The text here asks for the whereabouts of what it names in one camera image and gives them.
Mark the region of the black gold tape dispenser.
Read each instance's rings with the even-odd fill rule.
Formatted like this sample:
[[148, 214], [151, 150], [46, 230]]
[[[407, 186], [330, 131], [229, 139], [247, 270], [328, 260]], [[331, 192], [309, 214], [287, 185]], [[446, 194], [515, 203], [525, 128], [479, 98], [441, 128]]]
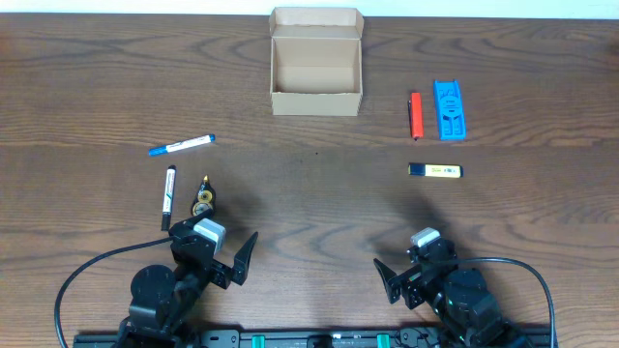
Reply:
[[211, 217], [216, 209], [216, 192], [207, 175], [204, 176], [192, 202], [192, 215]]

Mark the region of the black whiteboard marker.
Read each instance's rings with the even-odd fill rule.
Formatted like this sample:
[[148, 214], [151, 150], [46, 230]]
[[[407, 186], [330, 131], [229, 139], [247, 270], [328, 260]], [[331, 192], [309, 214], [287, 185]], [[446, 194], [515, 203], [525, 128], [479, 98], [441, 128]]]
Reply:
[[162, 199], [161, 231], [168, 231], [171, 223], [173, 199], [176, 179], [176, 166], [170, 165], [165, 173], [164, 192]]

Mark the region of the yellow highlighter pen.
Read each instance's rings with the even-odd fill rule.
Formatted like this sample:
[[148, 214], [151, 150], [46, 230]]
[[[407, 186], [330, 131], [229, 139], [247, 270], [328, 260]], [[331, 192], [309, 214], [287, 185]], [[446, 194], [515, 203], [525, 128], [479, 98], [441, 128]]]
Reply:
[[463, 176], [463, 170], [460, 165], [411, 162], [408, 164], [408, 174], [420, 177], [456, 179]]

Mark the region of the red stapler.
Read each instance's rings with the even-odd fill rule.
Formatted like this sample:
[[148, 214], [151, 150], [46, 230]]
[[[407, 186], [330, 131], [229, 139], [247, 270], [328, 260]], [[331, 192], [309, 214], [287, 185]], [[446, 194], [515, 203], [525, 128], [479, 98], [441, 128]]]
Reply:
[[424, 137], [424, 113], [422, 96], [420, 93], [412, 93], [408, 102], [411, 137], [418, 140]]

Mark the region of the blue plastic tool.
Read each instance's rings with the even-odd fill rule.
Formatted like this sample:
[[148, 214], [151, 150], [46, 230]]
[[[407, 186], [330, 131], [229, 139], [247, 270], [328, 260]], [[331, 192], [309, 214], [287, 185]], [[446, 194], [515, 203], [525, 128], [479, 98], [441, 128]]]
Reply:
[[461, 141], [466, 138], [466, 119], [459, 83], [433, 82], [437, 128], [441, 141]]

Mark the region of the cardboard box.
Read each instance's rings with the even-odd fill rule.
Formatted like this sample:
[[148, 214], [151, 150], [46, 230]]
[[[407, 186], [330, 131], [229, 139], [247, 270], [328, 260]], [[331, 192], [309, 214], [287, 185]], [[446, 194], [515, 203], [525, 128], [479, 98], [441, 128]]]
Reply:
[[356, 116], [364, 18], [354, 8], [277, 7], [269, 18], [270, 97], [278, 116]]

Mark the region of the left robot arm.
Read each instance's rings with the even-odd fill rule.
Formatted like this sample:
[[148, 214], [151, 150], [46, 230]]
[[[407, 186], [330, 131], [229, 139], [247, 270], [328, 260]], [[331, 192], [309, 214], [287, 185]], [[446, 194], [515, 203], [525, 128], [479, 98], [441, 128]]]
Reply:
[[227, 289], [245, 283], [258, 234], [253, 233], [229, 267], [215, 259], [225, 228], [202, 213], [172, 225], [170, 250], [177, 268], [151, 265], [132, 280], [128, 324], [120, 330], [117, 347], [200, 347], [201, 334], [187, 316], [210, 284]]

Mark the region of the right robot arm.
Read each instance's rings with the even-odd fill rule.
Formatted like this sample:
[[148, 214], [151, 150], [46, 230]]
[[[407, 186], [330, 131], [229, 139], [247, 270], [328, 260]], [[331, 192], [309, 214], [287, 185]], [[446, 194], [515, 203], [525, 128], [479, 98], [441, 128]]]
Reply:
[[533, 342], [504, 318], [496, 298], [477, 269], [462, 269], [455, 244], [442, 237], [414, 241], [413, 267], [397, 274], [378, 259], [388, 301], [403, 299], [409, 309], [427, 304], [443, 323], [449, 341], [465, 347], [531, 347]]

